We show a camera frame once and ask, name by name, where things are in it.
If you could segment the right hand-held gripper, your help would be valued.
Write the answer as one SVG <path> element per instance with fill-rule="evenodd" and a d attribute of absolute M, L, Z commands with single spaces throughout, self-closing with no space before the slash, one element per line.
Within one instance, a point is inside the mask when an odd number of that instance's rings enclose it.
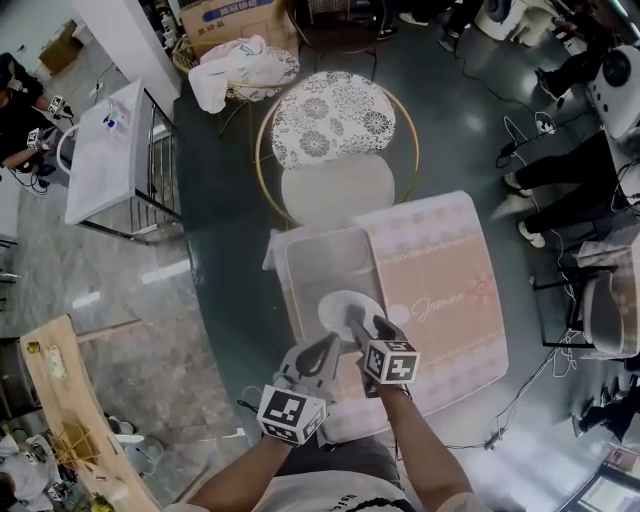
<path fill-rule="evenodd" d="M 375 340 L 364 326 L 365 309 L 349 305 L 345 324 L 362 352 L 358 366 L 366 398 L 378 396 L 379 385 L 403 388 L 416 379 L 420 353 L 406 341 L 405 333 L 387 318 L 374 315 Z"/>

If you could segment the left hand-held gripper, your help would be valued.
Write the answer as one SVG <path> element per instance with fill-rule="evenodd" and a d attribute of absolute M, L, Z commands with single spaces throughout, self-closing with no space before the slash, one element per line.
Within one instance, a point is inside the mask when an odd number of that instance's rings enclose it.
<path fill-rule="evenodd" d="M 257 421 L 264 435 L 293 446 L 313 436 L 328 417 L 341 354 L 342 340 L 333 332 L 286 353 L 273 383 L 262 392 Z"/>

